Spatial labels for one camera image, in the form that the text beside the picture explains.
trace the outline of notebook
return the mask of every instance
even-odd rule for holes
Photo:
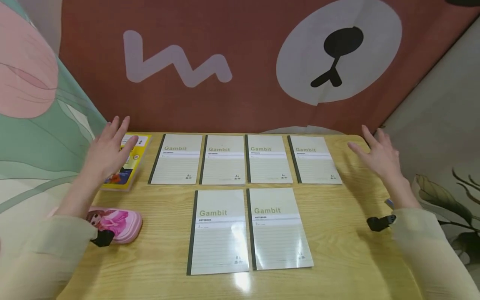
[[[164,134],[148,183],[195,184],[201,148],[199,134]]]
[[[244,151],[241,135],[205,136],[200,184],[245,184]]]
[[[323,137],[289,135],[288,143],[299,183],[342,184]]]
[[[127,192],[132,188],[133,180],[138,173],[142,158],[147,151],[150,141],[152,140],[152,136],[149,134],[136,134],[133,132],[127,132],[127,134],[123,136],[120,149],[122,149],[128,139],[134,135],[138,136],[137,144],[135,144],[133,149],[130,151],[127,161],[123,167],[121,167],[117,173],[105,179],[101,187],[102,190]]]
[[[281,135],[245,135],[249,183],[293,183]]]
[[[292,188],[247,189],[254,270],[313,266]]]
[[[243,190],[195,191],[187,275],[248,272]]]

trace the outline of person's right hand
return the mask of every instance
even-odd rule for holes
[[[390,136],[383,130],[378,130],[378,141],[368,130],[367,126],[362,125],[363,137],[370,145],[370,153],[365,153],[359,145],[349,142],[348,147],[355,152],[360,160],[380,179],[385,180],[390,177],[402,176],[400,170],[400,160],[398,150],[393,148]]]
[[[138,136],[134,135],[120,150],[121,141],[128,130],[130,117],[126,117],[119,127],[120,119],[116,116],[112,123],[107,123],[101,135],[90,145],[81,173],[88,173],[99,183],[115,174],[127,161],[130,151],[137,144]]]

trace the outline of white zigzag shape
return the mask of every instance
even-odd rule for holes
[[[123,34],[123,47],[127,78],[135,83],[145,80],[172,63],[187,87],[196,87],[213,74],[223,83],[232,80],[230,67],[221,54],[212,55],[193,70],[185,52],[177,45],[170,45],[144,61],[142,36],[133,30],[127,30]]]

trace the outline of beige sleeve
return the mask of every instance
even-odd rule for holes
[[[393,237],[426,300],[474,300],[480,293],[431,212],[394,210]]]
[[[0,299],[56,299],[96,233],[95,227],[76,217],[43,220],[0,283]]]

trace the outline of yellow book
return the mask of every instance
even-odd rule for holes
[[[152,140],[152,136],[149,134],[135,134],[133,132],[127,132],[121,141],[120,149],[123,148],[127,140],[133,136],[138,135],[138,141],[135,147],[133,147],[127,161],[118,173],[113,174],[109,178],[105,179],[105,183],[102,185],[102,190],[110,191],[129,191],[132,187],[135,175],[138,172],[140,162],[145,155],[148,145]]]

